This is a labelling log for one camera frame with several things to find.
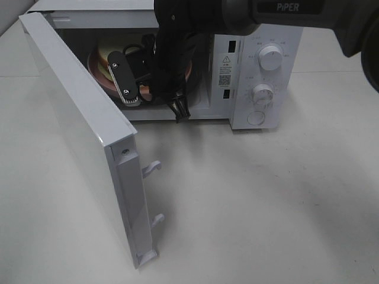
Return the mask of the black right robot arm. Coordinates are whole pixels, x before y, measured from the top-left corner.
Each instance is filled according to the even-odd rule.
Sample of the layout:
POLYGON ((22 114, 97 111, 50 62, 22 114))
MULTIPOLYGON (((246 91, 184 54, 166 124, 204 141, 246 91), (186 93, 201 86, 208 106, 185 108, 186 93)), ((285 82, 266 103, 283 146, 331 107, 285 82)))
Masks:
POLYGON ((115 82, 131 119, 276 126, 303 27, 332 30, 378 88, 377 1, 155 1, 153 9, 157 32, 124 48, 115 82))

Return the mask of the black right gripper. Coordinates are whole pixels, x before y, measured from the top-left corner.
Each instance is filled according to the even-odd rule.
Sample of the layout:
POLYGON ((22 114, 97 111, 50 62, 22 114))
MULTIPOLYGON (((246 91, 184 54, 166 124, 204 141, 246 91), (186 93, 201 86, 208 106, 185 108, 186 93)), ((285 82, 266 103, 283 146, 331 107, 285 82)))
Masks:
POLYGON ((185 79, 185 71, 204 45, 204 36, 183 33, 163 38, 161 31, 142 35, 143 49, 125 57, 136 79, 137 87, 146 84, 152 102, 168 102, 176 123, 190 118, 187 95, 195 88, 195 79, 185 79))

